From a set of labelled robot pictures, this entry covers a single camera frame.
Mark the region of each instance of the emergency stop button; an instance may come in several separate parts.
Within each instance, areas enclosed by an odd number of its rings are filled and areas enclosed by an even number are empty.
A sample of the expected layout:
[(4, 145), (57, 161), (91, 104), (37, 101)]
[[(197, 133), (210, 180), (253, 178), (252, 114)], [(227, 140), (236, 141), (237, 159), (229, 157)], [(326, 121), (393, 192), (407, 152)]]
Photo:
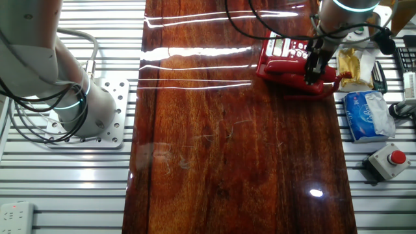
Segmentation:
[(403, 164), (406, 162), (406, 155), (400, 150), (395, 150), (387, 157), (387, 160), (393, 165)]

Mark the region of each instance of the wooden table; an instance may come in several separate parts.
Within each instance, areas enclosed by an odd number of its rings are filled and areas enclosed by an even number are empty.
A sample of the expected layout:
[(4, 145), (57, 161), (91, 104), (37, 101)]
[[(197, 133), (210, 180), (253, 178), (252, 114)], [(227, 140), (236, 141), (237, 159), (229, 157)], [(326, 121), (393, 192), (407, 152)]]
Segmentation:
[[(316, 1), (255, 6), (312, 33)], [(223, 0), (147, 1), (123, 233), (356, 233), (333, 98), (284, 101), (255, 75), (261, 44)]]

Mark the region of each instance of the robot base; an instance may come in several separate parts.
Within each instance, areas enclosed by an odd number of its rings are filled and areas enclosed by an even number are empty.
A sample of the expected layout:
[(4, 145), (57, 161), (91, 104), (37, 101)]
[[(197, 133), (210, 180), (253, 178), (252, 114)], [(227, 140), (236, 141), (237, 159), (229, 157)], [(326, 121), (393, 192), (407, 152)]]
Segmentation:
[[(111, 124), (98, 136), (80, 138), (73, 136), (67, 142), (46, 144), (51, 149), (119, 149), (123, 144), (124, 122), (127, 111), (127, 99), (129, 95), (129, 81), (126, 79), (94, 79), (94, 82), (107, 90), (116, 102), (116, 114)], [(58, 120), (58, 114), (51, 111), (50, 118)], [(65, 133), (66, 130), (60, 123), (49, 120), (46, 131), (51, 133)], [(59, 135), (45, 134), (46, 138), (59, 137)]]

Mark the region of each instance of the red telephone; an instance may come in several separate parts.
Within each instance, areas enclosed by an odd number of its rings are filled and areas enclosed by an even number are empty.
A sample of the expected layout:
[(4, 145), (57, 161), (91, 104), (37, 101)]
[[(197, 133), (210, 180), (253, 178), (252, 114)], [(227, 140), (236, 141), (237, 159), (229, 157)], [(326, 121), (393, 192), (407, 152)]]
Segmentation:
[[(277, 34), (274, 32), (269, 34), (269, 37), (275, 36)], [(335, 68), (326, 66), (325, 74), (321, 75), (315, 84), (306, 84), (304, 75), (307, 60), (307, 43), (308, 41), (292, 40), (289, 38), (265, 40), (259, 64), (257, 65), (257, 75), (267, 80), (315, 94), (317, 95), (316, 99), (323, 98), (321, 95), (323, 95), (324, 83), (337, 81), (336, 70)]]

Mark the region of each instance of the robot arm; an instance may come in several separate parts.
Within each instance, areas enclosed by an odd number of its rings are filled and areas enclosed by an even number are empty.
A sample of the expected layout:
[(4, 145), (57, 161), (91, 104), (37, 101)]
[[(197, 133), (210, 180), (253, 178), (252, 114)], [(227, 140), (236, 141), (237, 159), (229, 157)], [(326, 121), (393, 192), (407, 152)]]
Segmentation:
[[(0, 0), (0, 78), (21, 98), (45, 98), (78, 84), (86, 94), (88, 115), (75, 135), (96, 136), (112, 122), (116, 105), (113, 97), (94, 83), (94, 71), (87, 74), (57, 38), (61, 7), (62, 0)], [(94, 62), (88, 62), (93, 68)], [(46, 103), (52, 105), (57, 99)], [(54, 108), (60, 121), (68, 122), (63, 125), (67, 131), (76, 123), (81, 101), (69, 91)]]
[[(323, 0), (318, 13), (318, 35), (326, 35), (349, 25), (364, 23), (372, 16), (373, 10), (380, 0)], [(356, 29), (345, 30), (310, 41), (308, 45), (308, 58), (305, 66), (305, 82), (309, 85), (315, 83), (323, 74), (328, 61), (348, 35)], [(393, 53), (394, 41), (389, 39), (390, 32), (378, 32), (374, 40), (379, 44), (383, 53)]]

